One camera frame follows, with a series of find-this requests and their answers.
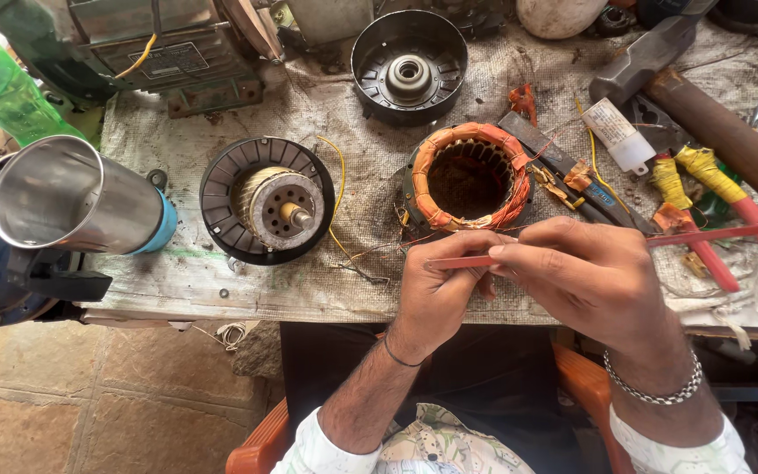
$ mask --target workbench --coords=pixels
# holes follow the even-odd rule
[[[341,250],[325,238],[300,259],[280,266],[227,267],[227,255],[207,234],[198,192],[211,159],[226,145],[250,136],[281,136],[312,149],[340,188],[338,156],[315,136],[337,144],[346,159],[346,186],[333,230],[351,253],[399,242],[396,207],[403,202],[403,168],[412,150],[431,131],[463,122],[497,123],[510,109],[508,92],[530,82],[541,130],[574,158],[590,160],[590,140],[574,104],[588,104],[587,85],[613,52],[641,32],[615,39],[574,37],[545,41],[529,36],[518,24],[501,35],[469,42],[470,65],[455,108],[432,126],[393,128],[362,117],[349,72],[326,75],[312,60],[294,57],[262,71],[262,104],[211,115],[170,120],[163,98],[122,92],[108,103],[102,153],[145,175],[168,173],[167,197],[179,224],[162,250],[131,256],[89,255],[86,265],[114,278],[99,303],[84,303],[88,315],[120,319],[384,321],[393,318],[404,254],[390,244],[360,257],[371,283],[352,271]],[[348,46],[342,60],[349,58]],[[675,64],[678,71],[740,116],[749,116],[758,101],[758,39],[727,33],[707,20],[698,39]],[[659,198],[643,178],[632,182],[599,151],[606,181],[647,219]],[[526,223],[576,212],[537,190]],[[718,248],[740,280],[742,290],[725,294],[709,278],[693,276],[679,261],[688,251],[675,245],[654,250],[666,301],[687,324],[723,327],[725,320],[758,327],[758,244],[754,239]],[[556,324],[520,289],[498,279],[496,301],[474,296],[468,321],[474,323]],[[228,295],[219,295],[226,288]]]

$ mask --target orange plastic chair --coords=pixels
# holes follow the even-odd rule
[[[598,425],[613,474],[634,474],[631,458],[610,430],[610,386],[607,372],[580,354],[554,343],[560,388],[574,398]],[[288,404],[283,399],[226,461],[226,474],[270,474],[293,439],[288,429]]]

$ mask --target yellow wire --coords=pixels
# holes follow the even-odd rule
[[[578,100],[578,96],[575,95],[575,105],[578,106],[578,113],[583,115],[584,109],[581,107],[581,102]],[[627,213],[631,213],[631,210],[625,206],[625,203],[622,202],[621,199],[619,199],[619,195],[616,194],[616,191],[613,190],[613,188],[605,183],[605,181],[601,178],[601,175],[598,173],[598,167],[595,166],[595,137],[592,134],[592,130],[587,128],[587,133],[590,135],[590,145],[592,146],[592,170],[595,171],[595,177],[598,178],[598,182],[600,182],[602,185],[604,185],[605,188],[610,190],[610,193],[613,195],[614,198],[616,198],[617,201],[619,201],[619,204],[622,205],[622,207],[627,211]]]
[[[142,62],[145,60],[146,57],[148,57],[148,53],[151,52],[151,47],[154,46],[154,41],[157,40],[157,34],[151,35],[151,39],[148,41],[148,44],[145,45],[145,50],[142,51],[142,56],[139,57],[139,59],[136,60],[136,62],[133,63],[133,66],[129,67],[124,72],[121,72],[121,74],[117,75],[113,79],[122,79],[124,76],[130,74],[131,72],[135,71],[136,68],[139,68],[139,66],[142,64]]]
[[[341,150],[338,149],[338,147],[335,146],[332,142],[327,140],[321,135],[316,135],[316,137],[319,140],[323,140],[327,144],[329,144],[332,148],[335,148],[335,151],[338,152],[338,158],[341,160],[341,189],[338,191],[338,199],[335,200],[335,208],[332,210],[332,220],[329,221],[329,235],[332,236],[332,240],[335,241],[336,244],[338,244],[339,248],[343,252],[344,255],[347,255],[347,258],[350,259],[350,262],[353,261],[353,257],[350,256],[349,253],[343,248],[343,245],[341,242],[338,241],[338,237],[335,237],[335,232],[332,232],[332,222],[335,221],[335,214],[338,213],[338,206],[341,204],[341,199],[343,198],[343,184],[346,181],[347,176],[347,168],[343,165],[343,154],[341,153]]]

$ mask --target green plastic bottle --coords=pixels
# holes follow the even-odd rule
[[[0,47],[0,126],[24,147],[44,136],[84,136],[61,119],[34,81]]]

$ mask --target orange insulation tape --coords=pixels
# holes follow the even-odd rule
[[[505,156],[511,161],[514,172],[514,186],[505,206],[497,212],[475,220],[457,218],[440,209],[429,194],[429,170],[435,161],[435,156],[457,140],[477,139],[502,148]],[[415,201],[417,209],[423,212],[429,226],[435,230],[455,232],[458,230],[496,229],[501,224],[515,219],[525,204],[528,190],[531,186],[526,174],[526,164],[531,159],[522,150],[519,140],[501,128],[490,125],[468,122],[454,128],[444,128],[432,133],[420,145],[412,169]]]

